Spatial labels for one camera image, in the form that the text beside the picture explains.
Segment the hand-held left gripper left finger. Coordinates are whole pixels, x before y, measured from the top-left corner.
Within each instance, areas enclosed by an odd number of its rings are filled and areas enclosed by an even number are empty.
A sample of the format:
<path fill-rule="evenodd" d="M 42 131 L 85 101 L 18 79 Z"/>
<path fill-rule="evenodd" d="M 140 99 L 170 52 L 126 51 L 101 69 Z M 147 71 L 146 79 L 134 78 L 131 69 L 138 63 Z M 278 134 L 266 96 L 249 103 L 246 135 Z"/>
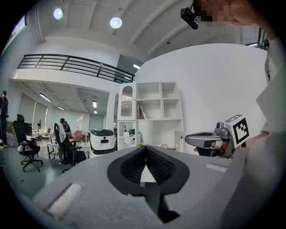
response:
<path fill-rule="evenodd" d="M 141 175 L 146 165 L 146 147 L 141 146 L 117 158 L 107 169 L 109 182 L 124 195 L 144 195 L 145 188 L 140 186 Z"/>

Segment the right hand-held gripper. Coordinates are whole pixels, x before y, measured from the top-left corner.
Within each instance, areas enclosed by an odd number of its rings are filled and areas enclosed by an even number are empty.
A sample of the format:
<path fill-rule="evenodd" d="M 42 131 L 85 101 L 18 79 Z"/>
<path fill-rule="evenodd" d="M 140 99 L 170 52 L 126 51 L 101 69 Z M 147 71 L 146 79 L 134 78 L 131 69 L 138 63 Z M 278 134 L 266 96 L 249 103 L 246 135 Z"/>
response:
<path fill-rule="evenodd" d="M 227 149 L 221 150 L 220 157 L 231 158 L 238 148 L 246 147 L 249 131 L 246 118 L 235 115 L 223 123 L 218 122 L 214 132 L 198 132 L 185 137 L 185 142 L 197 148 L 211 148 L 212 141 L 229 140 Z"/>

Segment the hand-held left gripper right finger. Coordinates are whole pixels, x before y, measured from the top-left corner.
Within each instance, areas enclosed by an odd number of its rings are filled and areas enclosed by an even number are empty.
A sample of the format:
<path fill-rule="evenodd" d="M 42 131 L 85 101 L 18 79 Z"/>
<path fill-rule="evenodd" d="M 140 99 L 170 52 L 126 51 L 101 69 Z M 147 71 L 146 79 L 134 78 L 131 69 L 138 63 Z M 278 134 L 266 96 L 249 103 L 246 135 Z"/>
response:
<path fill-rule="evenodd" d="M 162 195 L 179 192 L 189 178 L 190 171 L 185 163 L 159 149 L 146 146 L 145 159 Z"/>

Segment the person's right forearm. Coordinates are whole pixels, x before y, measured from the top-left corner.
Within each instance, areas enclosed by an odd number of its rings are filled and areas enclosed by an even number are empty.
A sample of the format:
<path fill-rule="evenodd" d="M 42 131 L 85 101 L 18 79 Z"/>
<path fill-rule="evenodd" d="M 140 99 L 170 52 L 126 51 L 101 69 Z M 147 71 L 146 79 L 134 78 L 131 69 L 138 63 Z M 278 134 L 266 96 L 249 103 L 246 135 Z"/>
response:
<path fill-rule="evenodd" d="M 262 139 L 262 138 L 265 138 L 265 137 L 267 137 L 268 135 L 269 135 L 268 132 L 262 131 L 262 132 L 261 132 L 260 134 L 258 134 L 257 136 L 247 139 L 246 142 L 245 142 L 245 143 L 246 143 L 246 147 L 252 147 L 252 146 L 254 146 L 255 143 L 256 143 L 258 140 L 260 140 L 260 139 Z"/>

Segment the white desk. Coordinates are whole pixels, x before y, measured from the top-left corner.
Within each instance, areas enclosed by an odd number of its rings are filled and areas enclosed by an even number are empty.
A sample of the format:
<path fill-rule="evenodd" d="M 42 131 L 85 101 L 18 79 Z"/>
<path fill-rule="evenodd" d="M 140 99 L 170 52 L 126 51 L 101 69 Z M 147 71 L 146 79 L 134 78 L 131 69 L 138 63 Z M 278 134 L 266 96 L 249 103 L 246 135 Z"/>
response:
<path fill-rule="evenodd" d="M 162 152 L 162 153 L 176 152 L 175 148 L 170 148 L 166 144 L 145 144 L 143 147 L 152 152 Z"/>

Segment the person's right hand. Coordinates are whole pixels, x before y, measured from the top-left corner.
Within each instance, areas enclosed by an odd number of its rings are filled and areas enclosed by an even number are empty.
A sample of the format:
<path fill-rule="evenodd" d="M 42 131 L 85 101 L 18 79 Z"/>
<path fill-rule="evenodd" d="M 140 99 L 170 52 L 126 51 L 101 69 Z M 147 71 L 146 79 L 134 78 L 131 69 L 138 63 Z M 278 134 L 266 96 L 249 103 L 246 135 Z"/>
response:
<path fill-rule="evenodd" d="M 218 157 L 226 151 L 226 142 L 222 140 L 212 141 L 211 149 L 195 148 L 194 151 L 200 156 Z"/>

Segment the white and black mobile robot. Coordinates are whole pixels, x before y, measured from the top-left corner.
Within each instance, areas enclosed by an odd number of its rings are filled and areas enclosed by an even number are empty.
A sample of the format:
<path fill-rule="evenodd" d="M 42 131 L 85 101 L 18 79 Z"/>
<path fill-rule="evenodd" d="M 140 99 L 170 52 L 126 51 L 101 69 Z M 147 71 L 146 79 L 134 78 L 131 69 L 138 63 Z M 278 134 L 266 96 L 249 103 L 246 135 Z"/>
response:
<path fill-rule="evenodd" d="M 114 132 L 109 129 L 90 131 L 90 157 L 105 155 L 115 151 Z"/>

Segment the white shelf unit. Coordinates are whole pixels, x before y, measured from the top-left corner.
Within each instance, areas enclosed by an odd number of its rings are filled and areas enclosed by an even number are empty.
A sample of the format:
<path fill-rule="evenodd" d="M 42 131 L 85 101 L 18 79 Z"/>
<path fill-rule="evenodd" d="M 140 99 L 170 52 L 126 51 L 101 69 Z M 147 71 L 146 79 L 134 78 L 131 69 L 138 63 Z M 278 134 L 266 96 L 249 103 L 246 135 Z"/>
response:
<path fill-rule="evenodd" d="M 120 116 L 121 94 L 124 86 L 133 87 L 131 117 Z M 139 119 L 139 105 L 143 106 L 147 120 Z M 174 131 L 183 131 L 181 99 L 176 82 L 127 83 L 120 86 L 118 99 L 118 149 L 145 144 L 166 144 L 174 148 Z M 124 137 L 125 130 L 135 129 L 135 135 Z"/>

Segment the black office chair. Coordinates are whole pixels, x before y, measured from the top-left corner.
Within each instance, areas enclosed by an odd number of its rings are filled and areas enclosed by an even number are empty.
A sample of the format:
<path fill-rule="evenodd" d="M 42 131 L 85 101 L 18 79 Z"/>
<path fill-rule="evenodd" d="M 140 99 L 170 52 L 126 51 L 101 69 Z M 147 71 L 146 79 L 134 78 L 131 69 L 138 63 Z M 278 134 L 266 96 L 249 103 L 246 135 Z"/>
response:
<path fill-rule="evenodd" d="M 82 147 L 73 144 L 67 135 L 63 140 L 59 137 L 59 131 L 56 130 L 55 139 L 59 146 L 59 159 L 62 164 L 74 167 L 87 159 L 85 153 L 81 151 Z"/>
<path fill-rule="evenodd" d="M 34 156 L 38 156 L 40 151 L 40 146 L 36 144 L 38 139 L 34 137 L 31 137 L 30 139 L 27 138 L 26 124 L 24 117 L 21 114 L 17 114 L 17 119 L 13 122 L 13 127 L 18 142 L 17 151 L 25 157 L 25 159 L 21 161 L 23 172 L 26 172 L 25 168 L 28 165 L 33 165 L 37 171 L 40 172 L 41 170 L 36 163 L 40 162 L 41 165 L 43 165 L 43 161 L 34 158 Z"/>

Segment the ribbed glass cabinet door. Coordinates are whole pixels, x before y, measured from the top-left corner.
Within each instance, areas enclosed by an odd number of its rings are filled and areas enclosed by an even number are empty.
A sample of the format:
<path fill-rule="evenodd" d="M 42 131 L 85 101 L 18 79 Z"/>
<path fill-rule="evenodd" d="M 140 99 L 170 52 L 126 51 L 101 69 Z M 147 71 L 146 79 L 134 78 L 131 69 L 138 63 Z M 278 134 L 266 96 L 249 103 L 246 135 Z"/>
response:
<path fill-rule="evenodd" d="M 132 86 L 124 86 L 121 94 L 121 103 L 120 103 L 120 116 L 121 117 L 131 117 L 133 110 L 133 87 Z"/>

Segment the person's white printed shirt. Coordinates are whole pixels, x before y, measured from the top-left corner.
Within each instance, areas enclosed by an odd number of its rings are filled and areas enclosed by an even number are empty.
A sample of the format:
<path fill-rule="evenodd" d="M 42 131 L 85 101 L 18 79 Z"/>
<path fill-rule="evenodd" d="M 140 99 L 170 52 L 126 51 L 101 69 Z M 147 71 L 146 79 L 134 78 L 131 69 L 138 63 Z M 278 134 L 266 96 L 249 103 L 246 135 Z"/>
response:
<path fill-rule="evenodd" d="M 271 229 L 286 206 L 286 49 L 269 39 L 265 60 L 267 87 L 256 99 L 269 135 L 248 147 L 243 176 L 224 210 L 223 229 Z"/>

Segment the white garment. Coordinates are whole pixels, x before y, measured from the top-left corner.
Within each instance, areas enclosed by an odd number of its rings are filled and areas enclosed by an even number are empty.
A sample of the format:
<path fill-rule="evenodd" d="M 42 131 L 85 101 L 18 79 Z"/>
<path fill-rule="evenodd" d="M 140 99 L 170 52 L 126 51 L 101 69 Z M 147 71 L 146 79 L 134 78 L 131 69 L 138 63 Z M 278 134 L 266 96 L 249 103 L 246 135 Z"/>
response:
<path fill-rule="evenodd" d="M 59 131 L 59 137 L 64 140 L 66 138 L 66 133 L 63 128 L 63 125 L 60 122 L 53 123 L 51 130 L 50 130 L 50 136 L 55 136 L 56 130 Z"/>

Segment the black metal railing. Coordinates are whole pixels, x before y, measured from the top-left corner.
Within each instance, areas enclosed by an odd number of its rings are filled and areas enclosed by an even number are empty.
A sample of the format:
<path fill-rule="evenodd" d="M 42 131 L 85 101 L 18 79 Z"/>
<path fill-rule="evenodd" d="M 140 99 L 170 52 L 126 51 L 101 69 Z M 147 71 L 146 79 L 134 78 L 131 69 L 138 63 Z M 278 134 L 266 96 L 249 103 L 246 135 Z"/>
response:
<path fill-rule="evenodd" d="M 113 81 L 118 84 L 133 83 L 135 75 L 99 61 L 61 54 L 24 55 L 18 69 L 50 69 L 79 73 Z"/>

